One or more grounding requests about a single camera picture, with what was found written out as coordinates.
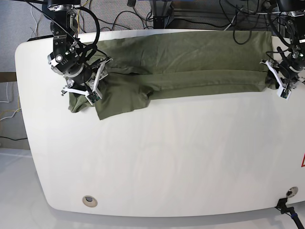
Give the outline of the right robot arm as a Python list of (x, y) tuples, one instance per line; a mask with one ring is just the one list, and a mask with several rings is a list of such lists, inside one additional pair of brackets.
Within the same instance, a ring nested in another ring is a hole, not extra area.
[[(105, 65), (111, 60), (106, 53), (100, 51), (101, 57), (89, 63), (90, 58), (99, 51), (99, 20), (79, 0), (47, 0), (45, 8), (51, 12), (49, 18), (53, 34), (53, 51), (48, 55), (48, 64), (66, 80), (61, 94), (82, 95), (93, 105), (102, 99), (99, 81), (108, 75)], [(90, 44), (84, 44), (78, 38), (79, 24), (75, 10), (88, 13), (95, 22), (97, 32)]]

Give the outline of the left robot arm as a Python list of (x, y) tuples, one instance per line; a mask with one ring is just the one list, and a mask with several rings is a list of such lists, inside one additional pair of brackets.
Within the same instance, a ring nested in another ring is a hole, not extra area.
[(305, 69), (305, 2), (303, 0), (265, 0), (261, 10), (267, 15), (272, 32), (286, 46), (266, 52), (268, 74), (276, 80), (277, 95), (289, 99), (299, 83), (305, 83), (300, 72)]

